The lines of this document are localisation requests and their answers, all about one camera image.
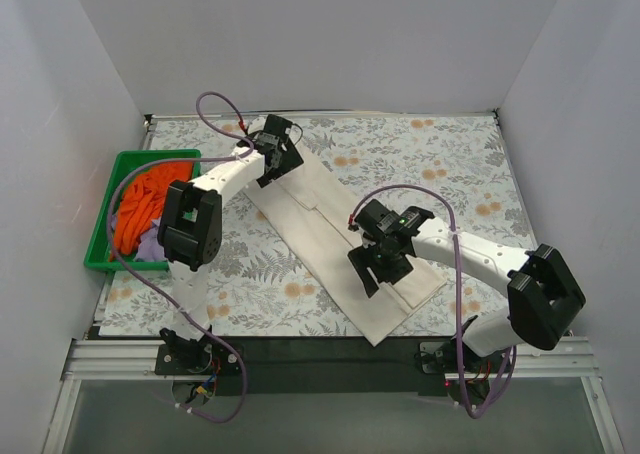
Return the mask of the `cream white t shirt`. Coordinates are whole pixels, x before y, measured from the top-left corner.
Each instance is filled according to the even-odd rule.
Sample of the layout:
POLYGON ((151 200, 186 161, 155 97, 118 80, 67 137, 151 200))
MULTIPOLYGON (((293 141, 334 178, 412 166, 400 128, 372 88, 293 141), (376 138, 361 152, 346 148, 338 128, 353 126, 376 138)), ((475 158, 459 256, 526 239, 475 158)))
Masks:
POLYGON ((249 185, 246 195, 285 244, 328 292, 371 345, 378 345, 415 314, 444 286, 443 277, 423 260, 394 285, 382 284, 373 296, 348 259, 361 237, 347 228, 358 199, 308 148, 303 164, 261 188, 249 185))

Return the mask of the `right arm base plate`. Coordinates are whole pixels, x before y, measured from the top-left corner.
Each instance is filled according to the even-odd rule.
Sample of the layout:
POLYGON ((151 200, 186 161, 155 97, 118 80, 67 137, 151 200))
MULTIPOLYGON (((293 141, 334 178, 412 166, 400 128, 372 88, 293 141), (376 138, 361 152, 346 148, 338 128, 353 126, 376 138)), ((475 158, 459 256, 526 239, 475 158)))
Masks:
MULTIPOLYGON (((456 341, 449 339, 421 342, 415 358, 425 373, 454 373, 458 368, 456 341)), ((500 351, 487 357, 479 357, 466 345, 463 346, 462 365, 468 373, 483 373, 486 369, 490 373, 497 373, 503 359, 500 351)))

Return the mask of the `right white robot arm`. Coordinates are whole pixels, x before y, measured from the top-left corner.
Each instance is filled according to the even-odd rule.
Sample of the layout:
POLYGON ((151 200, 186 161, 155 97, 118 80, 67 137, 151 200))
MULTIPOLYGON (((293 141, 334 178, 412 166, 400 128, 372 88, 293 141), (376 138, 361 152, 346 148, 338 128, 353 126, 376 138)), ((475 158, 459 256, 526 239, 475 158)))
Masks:
POLYGON ((369 297, 383 284, 398 285, 416 272, 419 260, 427 260, 461 267, 507 299, 506 308, 463 323, 452 357, 464 371, 479 369, 511 346, 554 349, 586 303, 561 253, 545 244, 531 251, 454 234, 426 209, 397 213, 377 200, 352 216, 348 227, 362 238, 348 258, 369 297))

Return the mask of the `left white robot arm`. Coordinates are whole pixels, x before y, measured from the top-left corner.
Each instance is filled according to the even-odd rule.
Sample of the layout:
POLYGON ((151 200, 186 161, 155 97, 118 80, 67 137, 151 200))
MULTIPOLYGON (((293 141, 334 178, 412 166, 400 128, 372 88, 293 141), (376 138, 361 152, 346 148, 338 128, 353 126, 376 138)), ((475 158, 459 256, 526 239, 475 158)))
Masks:
POLYGON ((190 373, 205 372, 213 360, 206 297, 210 264, 222 245, 223 208, 246 187, 264 188, 303 164, 291 139, 299 129, 274 114, 260 118, 227 161, 168 188, 158 242, 169 263, 171 297, 179 307, 160 337, 171 358, 190 373))

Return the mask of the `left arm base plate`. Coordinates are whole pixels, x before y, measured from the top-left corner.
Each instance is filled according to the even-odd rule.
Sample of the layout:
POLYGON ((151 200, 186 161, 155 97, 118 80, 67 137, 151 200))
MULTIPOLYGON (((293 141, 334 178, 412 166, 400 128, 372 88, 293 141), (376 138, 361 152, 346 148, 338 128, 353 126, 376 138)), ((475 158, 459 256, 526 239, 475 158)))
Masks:
POLYGON ((217 390, 239 392, 243 386, 239 355, 217 343, 207 343, 195 356, 180 357, 175 349, 162 344, 157 351, 153 372, 158 376, 181 380, 205 381, 216 374, 217 390))

